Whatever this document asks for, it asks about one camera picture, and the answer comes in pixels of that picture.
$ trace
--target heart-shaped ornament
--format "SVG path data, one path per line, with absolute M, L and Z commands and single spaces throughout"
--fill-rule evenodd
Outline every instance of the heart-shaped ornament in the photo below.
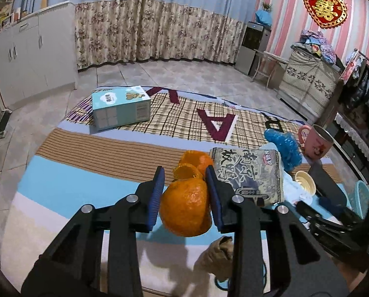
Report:
M 323 29 L 342 25 L 348 17 L 343 0 L 303 0 L 308 13 Z

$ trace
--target patterned cloth cover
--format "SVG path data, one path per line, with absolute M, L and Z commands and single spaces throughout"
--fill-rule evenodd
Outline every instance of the patterned cloth cover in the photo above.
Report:
M 339 76 L 320 58 L 294 47 L 280 90 L 319 117 L 329 103 Z
M 234 63 L 246 24 L 202 8 L 158 0 L 76 5 L 77 69 L 105 62 L 208 59 Z

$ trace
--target white cabinet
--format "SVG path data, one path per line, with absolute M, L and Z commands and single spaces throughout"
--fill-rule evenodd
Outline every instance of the white cabinet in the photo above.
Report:
M 24 98 L 47 90 L 47 82 L 41 65 L 41 52 L 38 46 L 39 29 L 31 27 L 13 36 L 14 70 L 16 84 L 20 84 Z
M 25 98 L 14 60 L 12 28 L 8 28 L 0 32 L 0 94 L 6 106 Z
M 39 46 L 49 89 L 76 81 L 74 5 L 66 4 L 39 15 Z
M 9 109 L 77 82 L 74 5 L 31 14 L 0 32 L 0 93 Z

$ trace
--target black cable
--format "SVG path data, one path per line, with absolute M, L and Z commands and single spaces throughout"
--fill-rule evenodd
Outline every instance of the black cable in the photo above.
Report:
M 263 275 L 263 282 L 264 282 L 263 291 L 264 291 L 267 285 L 267 266 L 266 266 L 266 263 L 264 262 L 264 259 L 263 259 L 263 267 L 264 267 L 264 275 Z M 230 279 L 229 279 L 229 282 L 227 283 L 227 288 L 220 286 L 219 281 L 217 280 L 216 277 L 214 281 L 215 281 L 215 286 L 218 287 L 220 290 L 223 290 L 225 292 L 229 290 L 228 287 L 230 286 Z

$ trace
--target mandarin orange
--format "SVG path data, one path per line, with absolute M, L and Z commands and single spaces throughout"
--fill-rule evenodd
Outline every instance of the mandarin orange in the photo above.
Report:
M 189 150 L 183 153 L 179 164 L 188 163 L 197 167 L 202 176 L 205 177 L 205 170 L 209 165 L 213 165 L 213 159 L 203 151 Z
M 203 176 L 201 172 L 189 163 L 181 163 L 173 169 L 173 177 L 175 180 L 186 180 L 187 178 L 200 178 Z
M 181 237 L 199 236 L 212 226 L 205 181 L 189 178 L 172 182 L 161 196 L 159 215 L 163 225 Z

